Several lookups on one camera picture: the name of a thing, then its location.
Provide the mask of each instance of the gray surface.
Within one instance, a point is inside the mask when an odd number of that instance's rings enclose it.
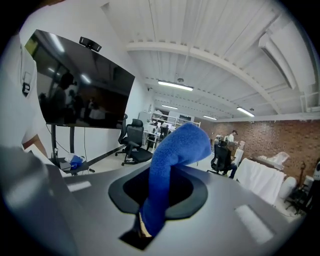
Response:
[[[238,182],[181,166],[181,170],[207,185],[206,203],[191,218],[167,221],[145,251],[138,250],[119,240],[133,226],[135,216],[120,212],[108,196],[109,185],[134,168],[65,179],[53,166],[49,170],[54,194],[80,255],[249,255],[258,249],[258,244],[234,211],[241,205],[249,205],[276,235],[289,226],[276,209]],[[65,184],[83,181],[89,181],[92,186],[72,194]]]

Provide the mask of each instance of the black screen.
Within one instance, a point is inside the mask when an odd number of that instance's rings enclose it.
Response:
[[[116,128],[125,114],[132,74],[45,31],[36,30],[25,47],[36,62],[37,94],[47,124]]]

